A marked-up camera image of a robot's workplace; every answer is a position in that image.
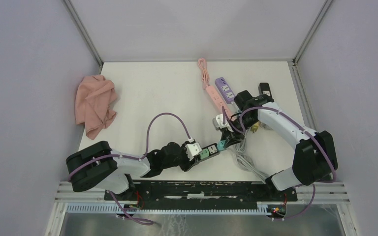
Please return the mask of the teal charger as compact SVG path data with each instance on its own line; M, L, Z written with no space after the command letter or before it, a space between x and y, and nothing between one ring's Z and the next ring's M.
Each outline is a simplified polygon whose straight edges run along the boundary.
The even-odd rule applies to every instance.
M202 152L199 154L199 159L203 160L208 158L210 155L209 150L207 148L203 149Z

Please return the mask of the pink power strip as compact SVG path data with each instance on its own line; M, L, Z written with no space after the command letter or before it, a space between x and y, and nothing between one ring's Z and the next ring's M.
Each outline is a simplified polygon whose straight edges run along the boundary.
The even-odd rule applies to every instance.
M218 112L221 114L225 113L228 118L231 118L233 113L229 109L226 102L220 96L220 93L215 89L215 87L209 85L205 88L205 90L207 94L209 95L210 99L212 100L212 102L214 103L214 105L216 106L216 108L218 109Z

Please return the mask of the purple power strip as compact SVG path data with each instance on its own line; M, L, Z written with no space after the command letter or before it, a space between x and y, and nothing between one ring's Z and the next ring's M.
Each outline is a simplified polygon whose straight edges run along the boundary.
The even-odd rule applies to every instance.
M227 104L232 104L234 102L235 93L229 86L228 82L224 77L219 77L215 79L215 85L221 93L223 99Z

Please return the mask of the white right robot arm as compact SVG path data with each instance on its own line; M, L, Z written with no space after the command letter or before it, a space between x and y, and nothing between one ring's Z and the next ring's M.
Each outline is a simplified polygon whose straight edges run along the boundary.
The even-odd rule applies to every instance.
M216 130L221 132L223 149L244 140L247 129L257 122L269 126L294 149L291 167L265 180L264 193L269 200L278 200L291 187L327 182L328 176L332 176L332 182L336 180L338 161L333 137L329 132L317 132L301 125L284 113L274 99L265 93L253 97L244 90L234 100L240 114L231 119L222 111L213 119Z

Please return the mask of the black power strip white sockets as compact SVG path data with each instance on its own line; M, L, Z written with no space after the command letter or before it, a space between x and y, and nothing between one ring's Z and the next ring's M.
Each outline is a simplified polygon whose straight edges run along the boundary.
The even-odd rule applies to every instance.
M260 95L267 95L269 97L272 97L271 89L269 83L260 83L258 85L258 91Z

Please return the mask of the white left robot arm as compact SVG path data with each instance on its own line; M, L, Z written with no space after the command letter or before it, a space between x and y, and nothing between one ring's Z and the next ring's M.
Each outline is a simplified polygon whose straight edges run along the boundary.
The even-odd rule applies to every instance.
M129 200L135 194L132 177L156 177L177 166L185 170L201 152L199 143L191 140L183 145L171 142L140 157L116 151L107 141L100 141L66 159L68 181L74 192L99 188Z

